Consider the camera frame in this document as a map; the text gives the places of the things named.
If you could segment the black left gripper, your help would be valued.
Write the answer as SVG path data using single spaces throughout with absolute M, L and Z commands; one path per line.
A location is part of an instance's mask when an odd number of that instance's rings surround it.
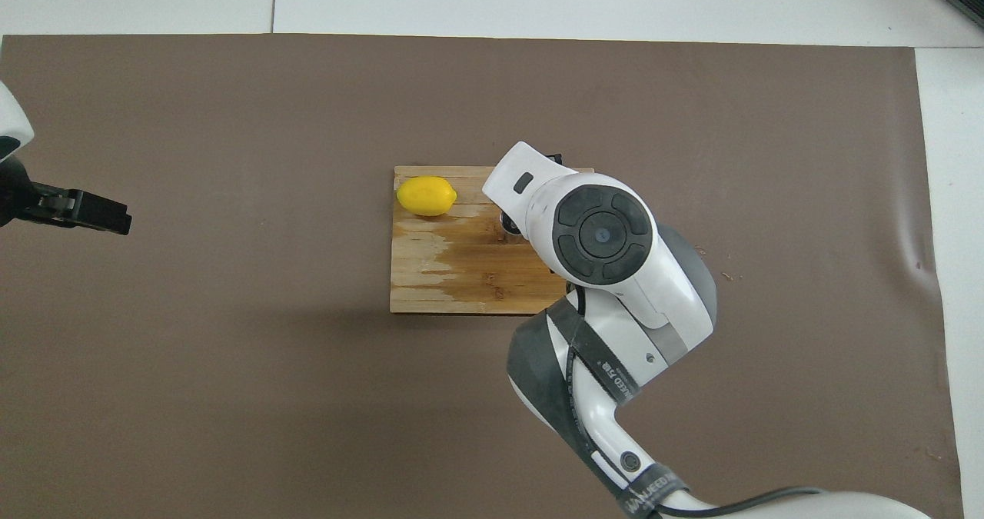
M 59 228 L 88 228 L 129 235 L 132 215 L 120 201 L 77 188 L 32 183 L 15 157 L 1 165 L 1 228 L 31 208 L 31 221 Z

